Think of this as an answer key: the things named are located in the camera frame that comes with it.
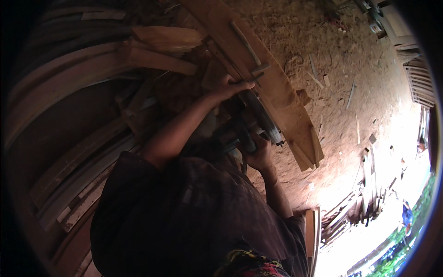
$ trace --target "curved wooden strip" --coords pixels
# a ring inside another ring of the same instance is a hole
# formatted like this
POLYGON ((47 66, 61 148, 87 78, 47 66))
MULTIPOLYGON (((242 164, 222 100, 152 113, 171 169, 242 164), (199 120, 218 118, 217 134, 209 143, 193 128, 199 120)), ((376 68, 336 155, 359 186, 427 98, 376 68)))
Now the curved wooden strip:
POLYGON ((60 195, 43 211, 39 223, 45 231, 49 231, 56 222, 57 217, 65 210, 71 201, 92 181, 96 179, 105 169, 114 163, 120 153, 129 151, 135 147, 135 138, 131 134, 120 140, 112 147, 105 150, 102 154, 85 164, 81 170, 73 174, 59 190, 60 195))
POLYGON ((180 27, 132 27, 137 40, 159 51, 192 49, 202 44, 203 36, 194 29, 180 27))
MULTIPOLYGON (((230 27, 230 22, 235 21, 260 61, 262 63, 268 62, 271 65, 260 79, 261 87, 256 86, 254 90, 259 93, 265 108, 276 121, 276 125, 280 127, 284 137, 294 141, 309 160, 314 162, 314 142, 310 132, 312 122, 283 69, 263 42, 236 13, 221 1, 179 0, 179 3, 204 26, 212 39, 235 65, 240 77, 250 80, 254 78, 250 72, 256 68, 256 63, 249 50, 230 27)), ((295 149, 291 147, 291 150, 300 169, 302 171, 308 169, 309 167, 295 149)), ((323 158, 323 152, 319 149, 319 159, 323 158)))
POLYGON ((24 67, 20 71, 20 73, 17 74, 15 82, 18 82, 19 80, 23 79, 26 75, 28 75, 30 72, 34 71, 36 68, 43 66, 44 64, 56 58, 59 58, 63 55, 67 55, 71 52, 80 50, 85 47, 93 46, 94 44, 97 44, 96 42, 100 42, 98 44, 103 44, 118 40, 123 41, 130 36, 129 31, 130 27, 127 26, 110 28, 106 32, 93 32, 88 35, 81 36, 78 39, 74 39, 69 42, 63 43, 57 47, 54 47, 53 49, 51 49, 51 51, 48 51, 44 55, 40 55, 31 62, 26 61, 26 67, 24 67))
POLYGON ((127 125, 118 118, 98 129, 71 150, 61 156, 40 177, 30 191, 31 199, 37 208, 41 208, 56 187, 87 157, 102 145, 123 132, 127 125))
POLYGON ((37 116, 61 99, 88 84, 132 68, 121 52, 112 52, 79 63, 33 88, 7 115, 5 148, 8 149, 37 116))
POLYGON ((169 70, 185 75, 194 75, 198 68, 190 62, 134 47, 130 47, 128 63, 131 66, 169 70))
POLYGON ((36 86, 39 82, 45 81, 49 77, 63 70, 66 66, 72 66, 78 62, 84 61, 96 55, 116 51, 123 47, 123 42, 113 42, 100 44, 88 48, 84 48, 60 58, 52 60, 45 65, 37 68, 23 79, 21 79, 9 92, 8 103, 13 103, 20 94, 25 90, 29 90, 32 86, 36 86))
POLYGON ((72 15, 74 13, 83 12, 104 12, 110 11, 108 8, 103 7, 68 7, 68 8, 58 8, 54 10, 47 11, 41 18, 41 22, 45 22, 57 17, 72 15))

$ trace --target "wooden workpiece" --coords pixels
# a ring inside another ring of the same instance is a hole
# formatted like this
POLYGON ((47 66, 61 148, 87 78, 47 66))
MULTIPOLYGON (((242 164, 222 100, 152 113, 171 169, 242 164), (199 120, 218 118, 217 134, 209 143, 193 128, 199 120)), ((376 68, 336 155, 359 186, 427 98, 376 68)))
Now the wooden workpiece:
POLYGON ((164 26, 132 27, 132 35, 153 51, 186 52, 202 44, 194 29, 164 26))
MULTIPOLYGON (((232 61, 231 68, 237 71, 233 78, 236 81, 250 80, 254 78, 250 72, 257 65, 248 48, 230 25, 231 21, 236 23, 259 60, 271 65, 260 79, 261 87, 254 88, 260 96, 260 101, 286 140, 294 141, 308 159, 314 162, 314 142, 310 132, 312 122, 283 69, 266 46, 243 20, 222 2, 218 0, 179 0, 179 2, 205 27, 211 38, 232 61)), ((290 147, 300 169, 302 171, 308 169, 308 164, 303 161, 299 153, 293 146, 290 147)), ((323 158, 323 152, 319 148, 319 159, 323 158)))

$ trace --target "wooden stick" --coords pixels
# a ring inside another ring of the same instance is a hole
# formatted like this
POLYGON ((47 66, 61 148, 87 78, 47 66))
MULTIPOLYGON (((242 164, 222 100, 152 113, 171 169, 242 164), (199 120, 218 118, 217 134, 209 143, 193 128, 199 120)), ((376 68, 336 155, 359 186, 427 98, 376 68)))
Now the wooden stick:
POLYGON ((311 74, 311 72, 309 72, 309 71, 306 70, 306 73, 309 74, 309 76, 312 78, 312 80, 314 80, 314 81, 317 83, 317 85, 320 86, 321 89, 324 89, 324 88, 325 88, 325 87, 320 83, 320 81, 317 80, 317 79, 311 74))
POLYGON ((315 166, 317 168, 320 167, 320 151, 319 151, 319 145, 317 141, 319 140, 317 137, 317 134, 315 133, 315 128, 312 125, 311 126, 311 136, 312 136, 312 143, 314 144, 314 151, 315 151, 315 166))

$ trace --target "wooden plank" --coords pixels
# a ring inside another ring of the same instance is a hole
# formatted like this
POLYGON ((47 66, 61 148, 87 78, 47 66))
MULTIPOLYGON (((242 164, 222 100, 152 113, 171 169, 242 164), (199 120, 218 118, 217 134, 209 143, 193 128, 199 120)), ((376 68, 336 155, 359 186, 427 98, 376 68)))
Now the wooden plank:
MULTIPOLYGON (((229 23, 232 20, 235 21, 257 57, 263 63, 268 62, 271 65, 260 79, 261 87, 256 86, 253 90, 260 95, 264 107, 270 112, 270 116, 275 120, 286 140, 294 141, 304 149, 309 160, 315 160, 309 130, 312 122, 283 69, 263 42, 238 15, 218 0, 180 0, 179 2, 205 27, 212 39, 235 64, 240 78, 250 80, 254 78, 250 71, 256 67, 256 63, 246 46, 230 27, 229 23)), ((300 169, 302 171, 308 169, 309 167, 298 153, 294 149, 291 150, 299 162, 300 169)), ((323 158, 323 152, 320 151, 320 159, 323 158)))
POLYGON ((108 11, 108 8, 103 7, 68 7, 68 8, 58 8, 54 10, 47 11, 41 18, 41 22, 45 22, 57 17, 72 15, 75 13, 84 13, 84 12, 104 12, 108 11))
POLYGON ((147 26, 132 27, 134 37, 153 51, 183 51, 202 44, 203 36, 189 28, 147 26))
POLYGON ((90 83, 134 68, 120 52, 81 62, 32 89, 13 107, 5 121, 4 143, 8 149, 20 133, 49 107, 90 83))
POLYGON ((60 70, 66 68, 66 66, 72 66, 78 62, 90 59, 96 55, 117 51, 119 48, 122 48, 123 45, 123 42, 100 44, 66 54, 60 58, 46 63, 45 65, 29 73, 27 76, 25 76, 14 85, 9 93, 8 103, 13 103, 26 90, 30 90, 33 86, 40 84, 49 77, 58 73, 60 70))
POLYGON ((126 15, 125 11, 121 10, 107 10, 100 12, 84 12, 82 14, 81 20, 98 20, 98 19, 108 19, 108 20, 122 20, 126 15))
POLYGON ((163 54, 129 47, 127 57, 128 64, 133 67, 148 67, 172 72, 182 73, 184 75, 194 75, 198 66, 190 62, 169 57, 163 54))
POLYGON ((115 119, 86 137, 61 156, 39 178, 30 191, 31 199, 40 209, 56 187, 86 158, 110 139, 123 132, 127 125, 121 118, 115 119))
POLYGON ((135 147, 135 138, 131 134, 120 140, 103 153, 92 159, 83 167, 76 171, 69 179, 67 179, 58 190, 62 191, 56 194, 54 198, 48 200, 49 205, 46 209, 42 209, 37 214, 39 223, 45 231, 49 231, 55 223, 56 218, 63 210, 77 197, 77 195, 90 184, 98 175, 114 163, 123 151, 128 151, 135 147))
POLYGON ((311 136, 312 136, 312 142, 314 144, 314 151, 315 151, 315 166, 317 168, 320 167, 320 143, 317 143, 319 138, 317 137, 317 133, 315 132, 314 126, 311 126, 311 136))
POLYGON ((305 214, 306 219, 306 234, 305 234, 305 244, 306 244, 306 256, 312 257, 314 255, 314 211, 313 210, 307 210, 305 214))

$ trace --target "wooden frame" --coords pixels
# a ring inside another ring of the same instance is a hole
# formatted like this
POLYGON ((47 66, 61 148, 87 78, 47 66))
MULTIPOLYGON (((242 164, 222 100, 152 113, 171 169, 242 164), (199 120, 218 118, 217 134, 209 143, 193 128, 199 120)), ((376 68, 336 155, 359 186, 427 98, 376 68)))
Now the wooden frame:
POLYGON ((41 208, 57 186, 86 158, 107 141, 123 132, 128 126, 121 118, 115 119, 98 129, 71 150, 61 156, 39 178, 30 191, 31 199, 37 208, 41 208))
MULTIPOLYGON (((294 141, 314 164, 314 143, 309 129, 312 122, 283 69, 266 46, 243 20, 222 2, 218 0, 179 0, 179 2, 204 26, 212 39, 226 54, 226 57, 230 59, 229 62, 232 63, 237 72, 233 78, 236 81, 250 80, 254 78, 250 72, 256 68, 256 63, 246 46, 231 28, 230 22, 234 21, 236 23, 254 49, 257 57, 262 62, 268 62, 271 65, 265 71, 265 75, 260 78, 261 87, 255 86, 254 90, 260 95, 265 108, 270 112, 270 116, 280 128, 286 140, 294 141)), ((291 147, 291 150, 300 169, 302 171, 308 169, 309 166, 293 147, 291 147)), ((323 152, 319 149, 319 159, 323 158, 323 152)))
POLYGON ((45 209, 38 212, 39 223, 45 231, 49 231, 56 222, 57 217, 74 200, 81 191, 90 184, 98 175, 114 163, 121 152, 134 149, 135 138, 131 134, 125 137, 99 156, 85 164, 80 170, 59 186, 58 193, 54 193, 49 199, 45 209))

